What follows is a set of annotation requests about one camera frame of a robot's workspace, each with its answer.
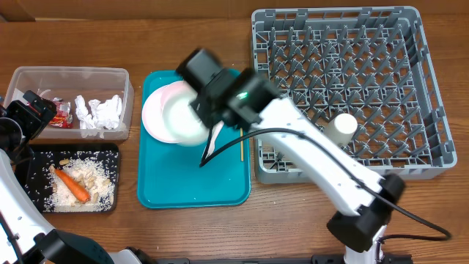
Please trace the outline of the red snack wrapper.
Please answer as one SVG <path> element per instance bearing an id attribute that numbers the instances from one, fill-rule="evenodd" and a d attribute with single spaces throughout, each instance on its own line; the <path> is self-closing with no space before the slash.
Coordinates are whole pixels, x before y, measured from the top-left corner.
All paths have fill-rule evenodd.
<path id="1" fill-rule="evenodd" d="M 73 115 L 71 113 L 70 102 L 64 101 L 61 98 L 54 98 L 52 102 L 56 105 L 56 115 L 49 122 L 49 125 L 57 128 L 72 128 Z"/>

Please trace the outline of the white tissue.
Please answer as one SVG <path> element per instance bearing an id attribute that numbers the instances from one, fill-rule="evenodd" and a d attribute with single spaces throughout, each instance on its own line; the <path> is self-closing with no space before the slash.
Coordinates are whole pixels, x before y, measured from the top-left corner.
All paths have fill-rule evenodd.
<path id="1" fill-rule="evenodd" d="M 122 113 L 122 99 L 114 95 L 111 99 L 101 103 L 97 99 L 89 101 L 92 114 L 92 124 L 97 129 L 116 129 L 119 126 Z"/>
<path id="2" fill-rule="evenodd" d="M 80 122 L 80 129 L 95 129 L 92 115 L 89 113 L 82 95 L 75 99 L 75 115 Z"/>

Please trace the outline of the orange carrot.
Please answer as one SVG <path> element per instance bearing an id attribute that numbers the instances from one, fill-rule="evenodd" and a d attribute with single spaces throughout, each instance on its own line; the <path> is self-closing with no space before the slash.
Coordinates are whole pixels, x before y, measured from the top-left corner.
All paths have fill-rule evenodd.
<path id="1" fill-rule="evenodd" d="M 69 191 L 79 202 L 86 203 L 91 199 L 89 192 L 67 173 L 59 169 L 55 169 L 53 173 L 67 186 Z"/>

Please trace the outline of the food scraps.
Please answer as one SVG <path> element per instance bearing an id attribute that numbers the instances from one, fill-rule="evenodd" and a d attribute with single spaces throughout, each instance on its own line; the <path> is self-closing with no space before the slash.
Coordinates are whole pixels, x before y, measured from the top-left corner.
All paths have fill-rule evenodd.
<path id="1" fill-rule="evenodd" d="M 119 162 L 116 150 L 39 151 L 29 165 L 24 189 L 42 213 L 108 212 L 116 206 Z M 79 202 L 55 169 L 71 176 L 91 199 Z"/>

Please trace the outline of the pink bowl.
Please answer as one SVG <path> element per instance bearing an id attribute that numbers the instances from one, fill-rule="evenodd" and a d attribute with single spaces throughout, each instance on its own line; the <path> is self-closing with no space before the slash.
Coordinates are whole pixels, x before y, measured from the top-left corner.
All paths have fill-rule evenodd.
<path id="1" fill-rule="evenodd" d="M 192 94 L 193 89 L 187 84 L 186 81 L 175 81 L 163 87 L 160 97 L 160 107 L 163 109 L 164 105 L 174 96 L 181 94 Z"/>

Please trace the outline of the white bowl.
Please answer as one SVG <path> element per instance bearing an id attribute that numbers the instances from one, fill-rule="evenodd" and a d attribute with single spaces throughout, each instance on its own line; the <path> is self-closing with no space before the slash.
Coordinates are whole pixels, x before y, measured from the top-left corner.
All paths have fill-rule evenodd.
<path id="1" fill-rule="evenodd" d="M 163 104 L 164 125 L 177 144 L 195 146 L 205 142 L 208 137 L 209 130 L 191 106 L 195 99 L 194 92 L 179 92 L 171 95 Z"/>

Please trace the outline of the white plastic fork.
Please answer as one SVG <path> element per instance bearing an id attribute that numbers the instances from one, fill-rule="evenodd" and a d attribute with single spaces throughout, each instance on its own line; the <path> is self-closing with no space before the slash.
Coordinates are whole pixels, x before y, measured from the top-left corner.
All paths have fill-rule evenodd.
<path id="1" fill-rule="evenodd" d="M 215 141 L 221 132 L 221 129 L 223 128 L 224 123 L 220 121 L 216 125 L 214 125 L 209 132 L 209 136 L 207 138 L 207 145 L 204 149 L 204 153 L 202 155 L 202 160 L 204 160 L 206 157 L 211 155 L 215 151 Z"/>

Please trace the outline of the wooden chopstick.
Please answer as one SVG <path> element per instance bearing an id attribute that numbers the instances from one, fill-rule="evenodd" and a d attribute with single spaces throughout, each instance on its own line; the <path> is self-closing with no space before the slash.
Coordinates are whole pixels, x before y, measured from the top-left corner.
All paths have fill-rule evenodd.
<path id="1" fill-rule="evenodd" d="M 241 128 L 240 129 L 240 137 L 243 137 L 244 133 L 243 133 L 243 129 Z M 240 142 L 240 160 L 241 162 L 244 162 L 244 143 L 243 143 L 243 140 L 241 140 Z"/>

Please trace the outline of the white paper cup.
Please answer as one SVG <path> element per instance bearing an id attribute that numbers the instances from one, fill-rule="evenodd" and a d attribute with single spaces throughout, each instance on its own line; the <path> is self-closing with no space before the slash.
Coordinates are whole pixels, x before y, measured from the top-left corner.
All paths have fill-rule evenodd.
<path id="1" fill-rule="evenodd" d="M 348 145 L 352 140 L 357 128 L 358 122 L 356 118 L 351 114 L 342 113 L 328 123 L 323 133 L 334 144 L 343 147 Z"/>

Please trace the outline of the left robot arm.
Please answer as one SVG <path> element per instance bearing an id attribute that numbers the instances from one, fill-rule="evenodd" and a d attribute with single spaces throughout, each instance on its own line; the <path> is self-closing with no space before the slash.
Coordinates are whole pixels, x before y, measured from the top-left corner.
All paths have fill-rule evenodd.
<path id="1" fill-rule="evenodd" d="M 56 229 L 34 206 L 13 172 L 29 141 L 56 116 L 56 105 L 31 90 L 1 107 L 1 262 L 142 263 L 134 248 L 108 253 L 91 238 Z"/>

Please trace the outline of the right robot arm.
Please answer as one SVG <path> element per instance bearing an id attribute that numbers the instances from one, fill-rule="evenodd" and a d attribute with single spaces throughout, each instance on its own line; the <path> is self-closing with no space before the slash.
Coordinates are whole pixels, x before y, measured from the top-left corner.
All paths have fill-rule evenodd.
<path id="1" fill-rule="evenodd" d="M 336 213 L 327 223 L 346 247 L 346 263 L 381 263 L 380 242 L 405 183 L 379 175 L 346 154 L 307 120 L 293 101 L 252 68 L 235 75 L 208 50 L 176 69 L 197 93 L 191 107 L 211 128 L 222 121 L 285 154 L 322 189 Z"/>

